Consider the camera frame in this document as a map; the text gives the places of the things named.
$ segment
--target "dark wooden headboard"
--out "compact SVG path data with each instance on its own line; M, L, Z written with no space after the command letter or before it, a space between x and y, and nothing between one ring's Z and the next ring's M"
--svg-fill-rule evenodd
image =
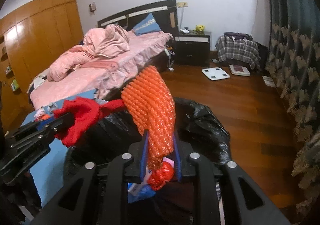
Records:
M173 36L179 33L176 0L149 3L122 11L98 21L98 28L105 28L110 23L118 23L121 27L127 26L129 31L149 13L153 14L163 32L169 32Z

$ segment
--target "curtain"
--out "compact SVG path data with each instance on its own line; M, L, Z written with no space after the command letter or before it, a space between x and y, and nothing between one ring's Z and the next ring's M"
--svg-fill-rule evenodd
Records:
M320 11L314 0L270 0L271 39L266 69L288 113L296 121L295 139L304 143L292 175L302 174L299 187L306 200L297 210L306 214L320 193Z

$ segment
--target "blue pillow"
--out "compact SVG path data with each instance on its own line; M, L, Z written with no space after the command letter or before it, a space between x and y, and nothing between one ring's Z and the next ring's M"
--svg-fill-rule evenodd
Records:
M161 29L157 24L155 18L153 17L152 13L149 13L149 15L146 18L144 18L135 27L133 27L133 31L136 36L140 36L142 34L150 32L159 32L161 31Z

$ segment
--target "silver bolt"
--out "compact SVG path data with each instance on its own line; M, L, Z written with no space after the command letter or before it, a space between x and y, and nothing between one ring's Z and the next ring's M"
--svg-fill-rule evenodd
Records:
M227 166L229 167L229 168L236 168L237 167L237 164L236 164L236 162L234 162L234 161L229 161L228 163L227 163Z
M200 155L199 155L197 152L192 152L192 153L190 154L190 157L191 157L192 159L198 159L198 158L200 157Z
M94 167L94 163L93 162L87 162L86 164L85 164L85 167L86 167L86 169L92 169L93 167Z
M124 159L124 160L129 160L131 157L132 157L132 155L128 152L126 152L122 155L122 159Z

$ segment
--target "orange mesh packaging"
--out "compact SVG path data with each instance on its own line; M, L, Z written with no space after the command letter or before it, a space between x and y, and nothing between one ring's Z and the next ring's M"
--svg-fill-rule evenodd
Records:
M149 130L148 168L157 170L173 151L174 100L156 67L149 66L121 92L139 133Z

